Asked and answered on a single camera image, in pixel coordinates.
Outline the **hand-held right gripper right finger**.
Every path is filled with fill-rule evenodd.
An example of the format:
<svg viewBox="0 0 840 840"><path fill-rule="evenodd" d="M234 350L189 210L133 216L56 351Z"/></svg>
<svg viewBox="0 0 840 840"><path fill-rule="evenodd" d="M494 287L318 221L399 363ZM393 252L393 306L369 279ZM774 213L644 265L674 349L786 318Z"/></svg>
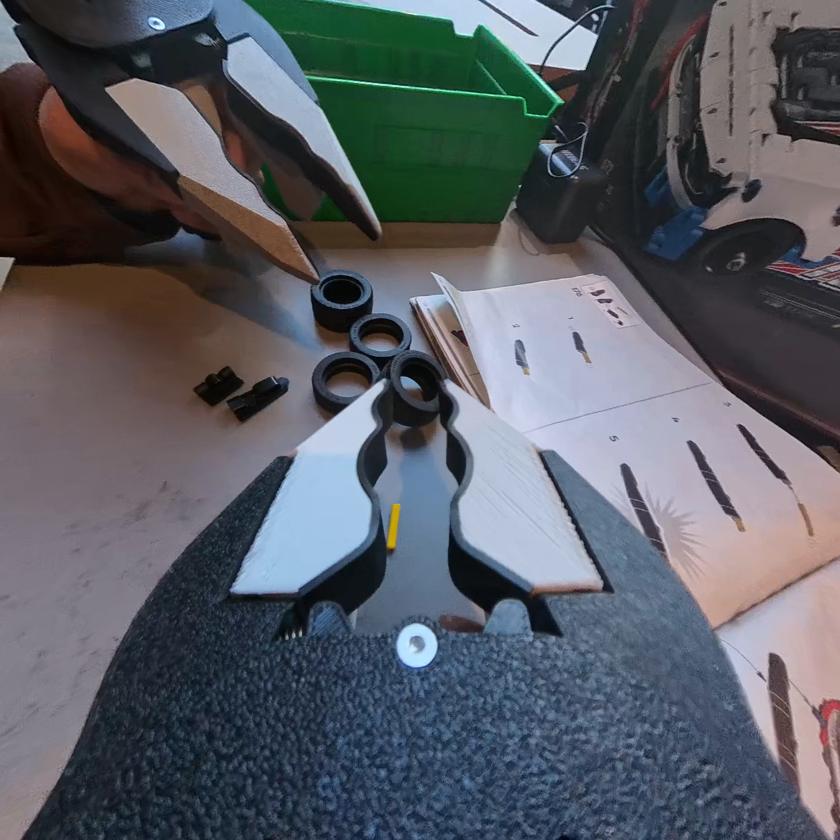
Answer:
<svg viewBox="0 0 840 840"><path fill-rule="evenodd" d="M439 390L449 508L448 569L475 604L600 593L604 581L541 452L450 380Z"/></svg>

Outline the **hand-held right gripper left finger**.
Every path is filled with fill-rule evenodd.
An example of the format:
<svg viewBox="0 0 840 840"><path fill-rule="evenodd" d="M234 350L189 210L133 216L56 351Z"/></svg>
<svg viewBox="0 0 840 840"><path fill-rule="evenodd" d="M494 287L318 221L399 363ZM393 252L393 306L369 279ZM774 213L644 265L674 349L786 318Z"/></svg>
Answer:
<svg viewBox="0 0 840 840"><path fill-rule="evenodd" d="M381 380L297 447L229 594L346 613L384 580L385 530L375 485L385 470L393 391Z"/></svg>

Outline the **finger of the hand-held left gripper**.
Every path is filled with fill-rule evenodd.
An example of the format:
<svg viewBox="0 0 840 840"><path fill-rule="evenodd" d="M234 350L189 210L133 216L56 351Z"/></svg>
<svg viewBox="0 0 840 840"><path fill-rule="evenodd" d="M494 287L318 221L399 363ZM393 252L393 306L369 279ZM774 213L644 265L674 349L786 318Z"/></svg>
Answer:
<svg viewBox="0 0 840 840"><path fill-rule="evenodd" d="M216 103L199 80L170 87L128 79L111 85L107 93L174 165L186 205L227 239L251 246L288 274L319 282L286 219L231 162Z"/></svg>
<svg viewBox="0 0 840 840"><path fill-rule="evenodd" d="M283 200L309 220L327 196L371 240L382 226L320 105L253 38L227 45L231 112L248 129L279 177Z"/></svg>

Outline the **black brick piece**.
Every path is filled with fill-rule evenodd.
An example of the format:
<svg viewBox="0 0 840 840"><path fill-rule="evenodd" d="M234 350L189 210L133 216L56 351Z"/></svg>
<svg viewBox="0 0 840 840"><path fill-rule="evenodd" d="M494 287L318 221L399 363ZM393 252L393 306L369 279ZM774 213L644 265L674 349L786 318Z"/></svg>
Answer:
<svg viewBox="0 0 840 840"><path fill-rule="evenodd" d="M226 405L237 420L244 423L284 396L289 385L286 377L268 376L241 395L227 399Z"/></svg>

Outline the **green plastic bin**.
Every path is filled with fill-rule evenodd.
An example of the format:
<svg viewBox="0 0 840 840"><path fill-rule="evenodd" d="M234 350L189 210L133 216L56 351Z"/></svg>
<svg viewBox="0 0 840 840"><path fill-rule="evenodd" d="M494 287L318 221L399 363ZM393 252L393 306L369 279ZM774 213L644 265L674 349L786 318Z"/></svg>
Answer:
<svg viewBox="0 0 840 840"><path fill-rule="evenodd" d="M486 27L358 4L249 5L289 46L382 223L497 224L563 101Z"/></svg>

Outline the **black rubber tyre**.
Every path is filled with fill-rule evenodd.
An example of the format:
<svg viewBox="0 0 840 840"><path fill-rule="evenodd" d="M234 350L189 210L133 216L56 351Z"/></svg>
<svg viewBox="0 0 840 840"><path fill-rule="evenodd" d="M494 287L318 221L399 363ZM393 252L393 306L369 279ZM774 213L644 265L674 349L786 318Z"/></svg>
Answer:
<svg viewBox="0 0 840 840"><path fill-rule="evenodd" d="M385 335L394 340L392 347L376 349L366 340L372 335ZM372 313L358 318L350 327L350 350L375 362L382 371L394 358L411 349L413 334L398 317L386 313Z"/></svg>
<svg viewBox="0 0 840 840"><path fill-rule="evenodd" d="M432 423L440 411L446 372L435 358L418 350L399 353L387 367L393 391L393 421L405 427Z"/></svg>
<svg viewBox="0 0 840 840"><path fill-rule="evenodd" d="M373 310L373 287L351 270L326 272L311 287L311 308L315 322L330 331L347 333L353 324Z"/></svg>
<svg viewBox="0 0 840 840"><path fill-rule="evenodd" d="M345 350L330 353L316 365L311 373L311 388L315 402L330 414L341 412L353 403L363 392L339 394L332 390L330 382L341 374L355 374L365 381L365 390L377 383L382 372L373 360L362 353Z"/></svg>

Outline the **small black curved piece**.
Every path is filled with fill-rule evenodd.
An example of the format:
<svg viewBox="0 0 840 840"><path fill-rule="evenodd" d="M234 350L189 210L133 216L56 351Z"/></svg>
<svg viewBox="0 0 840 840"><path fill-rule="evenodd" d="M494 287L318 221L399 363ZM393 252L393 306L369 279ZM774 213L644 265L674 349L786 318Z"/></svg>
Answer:
<svg viewBox="0 0 840 840"><path fill-rule="evenodd" d="M216 406L233 396L244 384L244 380L236 374L234 369L226 365L222 369L208 374L192 390L206 405Z"/></svg>

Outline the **person's left forearm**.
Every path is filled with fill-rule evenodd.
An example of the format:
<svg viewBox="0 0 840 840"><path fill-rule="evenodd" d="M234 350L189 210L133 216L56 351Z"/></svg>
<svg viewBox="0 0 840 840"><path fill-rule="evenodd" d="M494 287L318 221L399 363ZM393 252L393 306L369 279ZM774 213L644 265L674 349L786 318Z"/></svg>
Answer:
<svg viewBox="0 0 840 840"><path fill-rule="evenodd" d="M26 265L120 261L172 238L167 212L142 213L87 189L49 154L38 126L46 75L31 63L1 74L1 255Z"/></svg>

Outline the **grey desk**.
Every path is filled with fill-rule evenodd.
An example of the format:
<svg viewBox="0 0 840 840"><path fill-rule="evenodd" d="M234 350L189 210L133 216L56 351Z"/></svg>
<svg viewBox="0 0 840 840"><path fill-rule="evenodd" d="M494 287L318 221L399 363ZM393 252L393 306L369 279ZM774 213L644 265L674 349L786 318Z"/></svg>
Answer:
<svg viewBox="0 0 840 840"><path fill-rule="evenodd" d="M308 292L206 260L181 236L127 267L12 268L2 292L2 838L46 801L173 559L319 425L308 378L333 335ZM226 365L233 396L288 392L240 423L193 393Z"/></svg>

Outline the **pale office desk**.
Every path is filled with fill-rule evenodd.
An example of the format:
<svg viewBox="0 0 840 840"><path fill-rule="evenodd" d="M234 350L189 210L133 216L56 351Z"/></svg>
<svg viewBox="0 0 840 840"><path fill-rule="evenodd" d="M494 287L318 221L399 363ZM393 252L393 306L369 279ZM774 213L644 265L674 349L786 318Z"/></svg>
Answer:
<svg viewBox="0 0 840 840"><path fill-rule="evenodd" d="M447 2L447 14L460 34L484 26L533 67L582 70L595 47L596 35L536 1Z"/></svg>

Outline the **person's left hand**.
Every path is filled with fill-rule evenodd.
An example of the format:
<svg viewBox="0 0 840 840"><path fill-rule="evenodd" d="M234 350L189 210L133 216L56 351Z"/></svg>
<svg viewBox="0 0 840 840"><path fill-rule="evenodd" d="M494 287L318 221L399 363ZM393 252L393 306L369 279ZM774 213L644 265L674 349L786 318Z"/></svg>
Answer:
<svg viewBox="0 0 840 840"><path fill-rule="evenodd" d="M87 189L130 211L167 212L185 229L217 239L216 229L190 209L154 168L124 158L89 136L52 87L39 104L38 128L58 166Z"/></svg>

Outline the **building instruction booklet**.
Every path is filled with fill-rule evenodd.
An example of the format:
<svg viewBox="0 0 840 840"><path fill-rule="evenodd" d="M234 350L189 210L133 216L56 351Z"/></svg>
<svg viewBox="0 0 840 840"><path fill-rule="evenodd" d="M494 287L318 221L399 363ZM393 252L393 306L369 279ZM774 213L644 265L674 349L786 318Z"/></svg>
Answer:
<svg viewBox="0 0 840 840"><path fill-rule="evenodd" d="M411 299L455 381L640 531L716 630L772 755L838 838L839 477L579 276Z"/></svg>

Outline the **black power adapter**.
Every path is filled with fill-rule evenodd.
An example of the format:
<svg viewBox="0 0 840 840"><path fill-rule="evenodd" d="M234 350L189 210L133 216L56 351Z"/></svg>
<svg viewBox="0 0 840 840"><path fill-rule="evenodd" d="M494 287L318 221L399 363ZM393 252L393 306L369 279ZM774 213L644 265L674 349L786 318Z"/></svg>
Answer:
<svg viewBox="0 0 840 840"><path fill-rule="evenodd" d="M602 168L561 143L541 143L521 180L516 214L546 245L575 242L606 189Z"/></svg>

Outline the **black toy car box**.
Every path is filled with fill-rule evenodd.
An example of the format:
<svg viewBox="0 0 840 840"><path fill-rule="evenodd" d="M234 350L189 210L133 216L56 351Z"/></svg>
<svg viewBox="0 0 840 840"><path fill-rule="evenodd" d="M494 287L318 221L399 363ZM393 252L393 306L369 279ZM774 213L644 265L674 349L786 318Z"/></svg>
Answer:
<svg viewBox="0 0 840 840"><path fill-rule="evenodd" d="M738 396L839 436L839 2L606 5L564 119L592 224Z"/></svg>

